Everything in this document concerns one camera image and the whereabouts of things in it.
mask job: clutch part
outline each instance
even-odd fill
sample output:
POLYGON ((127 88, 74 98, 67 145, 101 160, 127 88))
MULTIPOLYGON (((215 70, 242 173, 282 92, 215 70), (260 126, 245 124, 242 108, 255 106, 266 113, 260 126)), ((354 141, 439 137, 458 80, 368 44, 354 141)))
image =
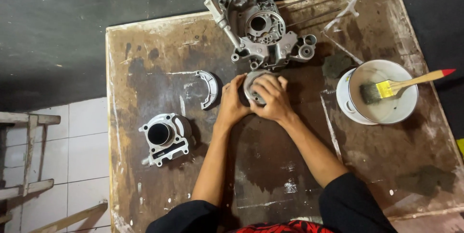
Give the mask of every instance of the clutch part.
POLYGON ((256 102, 257 105, 263 106, 266 104, 264 99, 252 89, 252 84, 254 80, 264 74, 272 74, 271 71, 265 69, 258 69, 256 71, 252 71, 248 73, 243 81, 243 91, 245 92, 245 96, 248 100, 253 100, 256 102))
POLYGON ((205 101, 201 103, 201 109, 205 110, 208 108, 218 96, 218 82, 214 76, 206 71, 195 71, 195 76, 200 77, 206 82, 208 86, 208 96, 206 97, 205 101))
POLYGON ((175 159, 189 153, 189 145, 194 145, 192 128, 187 118, 175 113, 159 114, 147 124, 139 128, 145 133, 149 156, 142 160, 142 164, 158 167, 163 165, 163 159, 175 159))
POLYGON ((314 55, 314 47, 301 48, 304 43, 297 45, 297 34, 286 31, 274 0, 206 0, 204 4, 235 47, 233 63, 249 62, 252 71, 278 71, 289 60, 306 62, 314 55))

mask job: wooden table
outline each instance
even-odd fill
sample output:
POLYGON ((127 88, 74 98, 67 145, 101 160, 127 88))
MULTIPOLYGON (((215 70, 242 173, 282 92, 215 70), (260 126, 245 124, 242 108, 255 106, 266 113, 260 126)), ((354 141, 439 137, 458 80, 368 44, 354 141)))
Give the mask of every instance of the wooden table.
MULTIPOLYGON (((417 108, 406 121, 367 126, 340 111, 338 79, 322 76, 323 58, 336 52, 358 62, 389 59, 415 76, 427 72, 403 1, 310 0, 281 14, 293 23, 350 2, 354 10, 339 21, 332 14, 288 29, 318 39, 310 62, 281 71, 290 82, 293 108, 368 183, 390 219, 464 210, 463 162, 432 84, 420 85, 417 108), (425 197, 398 188, 396 177, 428 164, 457 175, 453 193, 438 190, 425 197)), ((112 225, 120 232, 144 232, 151 221, 189 201, 211 140, 218 107, 201 110, 206 84, 192 72, 210 71, 225 84, 249 65, 232 64, 232 44, 209 12, 109 27, 106 44, 112 225), (190 120, 197 145, 161 168, 142 165, 148 144, 138 128, 171 112, 190 120)), ((225 227, 319 215, 322 189, 277 123, 245 117, 234 127, 228 151, 225 227)))

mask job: person's right hand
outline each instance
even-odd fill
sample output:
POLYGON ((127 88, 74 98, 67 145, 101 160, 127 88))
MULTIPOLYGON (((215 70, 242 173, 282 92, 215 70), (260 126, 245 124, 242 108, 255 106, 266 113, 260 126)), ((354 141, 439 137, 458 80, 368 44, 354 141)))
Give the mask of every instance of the person's right hand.
POLYGON ((279 76, 265 74, 256 78, 252 89, 257 92, 266 102, 264 107, 260 107, 253 100, 250 101, 252 112, 258 116, 282 123, 294 115, 287 96, 288 81, 279 76))

